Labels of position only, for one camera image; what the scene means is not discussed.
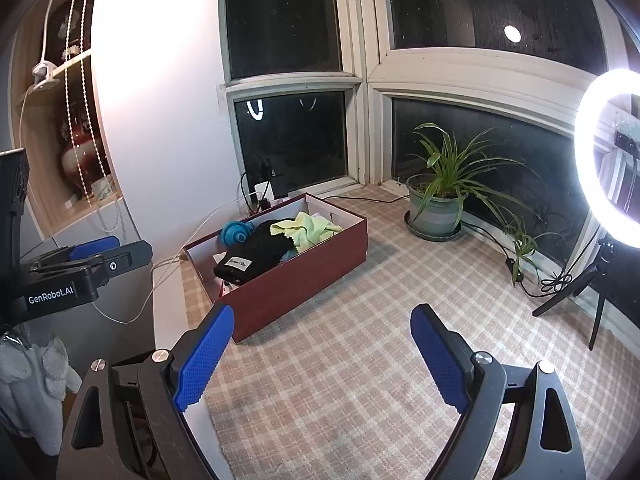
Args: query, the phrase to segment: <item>silver bolt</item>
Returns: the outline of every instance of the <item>silver bolt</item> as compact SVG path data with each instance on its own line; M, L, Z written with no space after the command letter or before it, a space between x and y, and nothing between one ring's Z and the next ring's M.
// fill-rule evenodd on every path
M476 354L476 361L481 365L488 365L493 362L494 358L492 358L487 352L478 352Z
M155 363L164 363L169 358L168 350L156 350L151 358Z
M545 374L552 374L556 371L556 367L545 359L542 359L542 361L538 363L538 368L540 368L540 371Z
M104 359L96 359L93 363L91 363L91 370L94 372L99 372L107 365L107 361Z

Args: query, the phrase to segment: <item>checkered tablecloth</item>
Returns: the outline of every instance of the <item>checkered tablecloth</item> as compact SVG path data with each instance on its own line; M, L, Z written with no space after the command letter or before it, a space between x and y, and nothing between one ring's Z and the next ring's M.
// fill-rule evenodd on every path
M368 187L355 196L393 198ZM533 318L504 257L467 235L435 244L407 231L405 201L335 203L367 216L366 263L239 345L205 392L238 480L423 479L458 419L410 335L429 303L475 350L504 364L553 362L571 403L590 480L605 479L640 428L640 362L569 301ZM190 326L210 302L189 262ZM505 406L478 478L490 479L512 408Z

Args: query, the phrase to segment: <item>black cloth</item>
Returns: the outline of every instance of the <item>black cloth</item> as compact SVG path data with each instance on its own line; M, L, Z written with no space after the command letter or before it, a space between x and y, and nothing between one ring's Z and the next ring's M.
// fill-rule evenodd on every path
M247 240L229 247L213 273L221 280L243 285L273 269L287 251L295 249L291 238L284 234L271 235L271 225L282 220L260 224Z

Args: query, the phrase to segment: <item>red box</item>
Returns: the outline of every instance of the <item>red box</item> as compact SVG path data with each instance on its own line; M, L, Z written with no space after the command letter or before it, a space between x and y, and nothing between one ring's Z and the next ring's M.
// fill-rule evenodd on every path
M222 298L213 274L216 266L213 255L225 251L218 240L220 231L184 248L211 302L228 304L234 310L236 343L293 310L367 259L367 219L310 194L295 197L245 221L258 225L267 220L295 218L300 211L309 215L320 213L344 230Z

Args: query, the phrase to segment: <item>window pane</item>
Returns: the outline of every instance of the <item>window pane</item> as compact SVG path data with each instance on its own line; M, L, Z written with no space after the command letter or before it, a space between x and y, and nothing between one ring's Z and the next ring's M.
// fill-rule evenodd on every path
M481 131L494 128L485 138L498 141L498 145L487 150L487 155L523 161L528 169L503 166L478 175L477 179L516 197L542 218L518 205L500 202L524 219L528 234L546 231L564 237L564 240L552 235L539 238L540 252L559 263L571 255L589 210L578 182L571 139L507 117L427 101L394 99L393 114L392 173L402 181L412 174L426 172L425 163L412 155L424 155L424 149L417 142L418 135L412 132L418 124L436 123L455 134L459 146L466 146ZM442 134L437 130L423 132L438 147L442 145ZM495 217L475 197L465 201L465 211L497 225Z
M335 0L226 0L233 79L339 71Z
M607 68L592 0L390 0L395 48L474 46ZM505 27L517 34L511 41Z
M622 181L618 198L618 208L624 209L631 187L631 168L628 168ZM629 216L640 222L640 176L629 203ZM618 307L631 321L640 326L640 250L617 243L613 259L606 276L596 276L593 288L606 293L607 299Z
M236 103L249 188L260 165L284 174L289 191L347 174L343 92L297 94Z

